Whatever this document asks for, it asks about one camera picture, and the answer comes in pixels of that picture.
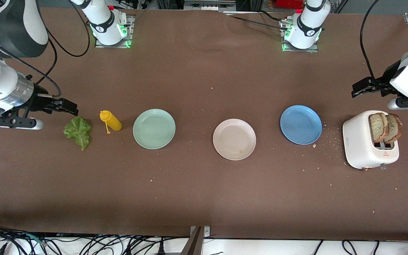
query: red object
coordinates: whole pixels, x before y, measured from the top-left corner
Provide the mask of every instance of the red object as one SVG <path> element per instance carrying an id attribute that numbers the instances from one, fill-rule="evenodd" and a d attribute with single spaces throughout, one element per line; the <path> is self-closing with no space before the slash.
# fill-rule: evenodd
<path id="1" fill-rule="evenodd" d="M 303 0 L 276 0 L 276 6 L 287 9 L 301 9 Z"/>

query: white floor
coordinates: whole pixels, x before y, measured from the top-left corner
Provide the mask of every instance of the white floor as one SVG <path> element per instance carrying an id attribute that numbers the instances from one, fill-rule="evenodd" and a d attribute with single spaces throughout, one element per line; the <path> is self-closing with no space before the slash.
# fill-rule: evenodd
<path id="1" fill-rule="evenodd" d="M 74 238 L 61 238 L 61 240 L 68 241 Z M 107 238 L 102 241 L 108 243 L 113 238 Z M 126 244 L 129 239 L 122 244 L 116 244 L 111 246 L 113 249 L 102 250 L 98 255 L 117 255 L 121 254 L 121 251 L 126 248 Z M 186 238 L 173 239 L 164 243 L 165 252 L 180 252 L 186 244 Z M 74 242 L 59 242 L 55 243 L 61 249 L 63 255 L 79 255 L 83 247 L 88 244 L 89 240 L 79 239 Z M 19 241 L 24 247 L 27 253 L 30 252 L 30 247 L 25 241 Z M 46 248 L 47 254 L 54 254 L 51 249 L 57 250 L 49 243 Z M 133 251 L 133 255 L 136 251 L 148 245 L 149 243 L 139 245 Z M 222 255 L 312 255 L 316 249 L 319 241 L 313 240 L 260 240 L 260 239 L 205 239 L 202 249 L 202 255 L 215 255 L 223 252 Z M 372 255 L 376 242 L 352 242 L 358 255 Z M 94 255 L 102 246 L 95 245 L 92 249 L 86 253 Z M 347 249 L 352 252 L 349 245 L 346 245 Z M 143 255 L 145 250 L 142 250 L 139 255 Z M 155 245 L 148 251 L 148 255 L 155 255 L 158 252 L 158 245 Z M 35 247 L 35 253 L 37 255 L 43 255 L 44 252 L 39 245 Z M 19 255 L 17 248 L 9 243 L 5 255 Z M 320 247 L 317 255 L 348 255 L 341 246 L 341 241 L 325 241 Z M 376 255 L 408 255 L 408 242 L 380 242 L 379 249 Z"/>

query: green plate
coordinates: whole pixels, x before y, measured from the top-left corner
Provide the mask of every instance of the green plate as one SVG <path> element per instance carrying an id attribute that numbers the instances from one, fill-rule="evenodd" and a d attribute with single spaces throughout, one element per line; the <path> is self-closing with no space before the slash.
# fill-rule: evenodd
<path id="1" fill-rule="evenodd" d="M 173 139 L 175 122 L 171 114 L 160 109 L 150 109 L 138 116 L 133 125 L 134 140 L 150 150 L 165 147 Z"/>

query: plate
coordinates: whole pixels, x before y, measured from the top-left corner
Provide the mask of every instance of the plate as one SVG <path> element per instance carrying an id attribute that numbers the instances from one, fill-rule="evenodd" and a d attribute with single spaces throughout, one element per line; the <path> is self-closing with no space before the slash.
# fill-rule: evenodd
<path id="1" fill-rule="evenodd" d="M 136 118 L 134 140 L 146 149 L 160 149 L 173 139 L 175 122 L 171 114 L 160 109 L 147 110 Z"/>
<path id="2" fill-rule="evenodd" d="M 319 139 L 322 134 L 322 122 L 311 108 L 294 105 L 281 115 L 281 131 L 291 142 L 306 145 Z"/>
<path id="3" fill-rule="evenodd" d="M 223 158 L 241 160 L 253 152 L 256 134 L 245 121 L 228 119 L 221 122 L 213 132 L 213 145 Z"/>

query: yellow bottle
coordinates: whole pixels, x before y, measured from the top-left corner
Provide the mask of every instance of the yellow bottle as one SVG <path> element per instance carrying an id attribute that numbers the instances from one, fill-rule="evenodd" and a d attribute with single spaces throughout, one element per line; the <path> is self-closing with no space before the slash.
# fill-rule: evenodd
<path id="1" fill-rule="evenodd" d="M 100 111 L 100 119 L 106 124 L 106 132 L 108 134 L 111 134 L 108 126 L 114 131 L 122 129 L 122 124 L 110 111 Z"/>

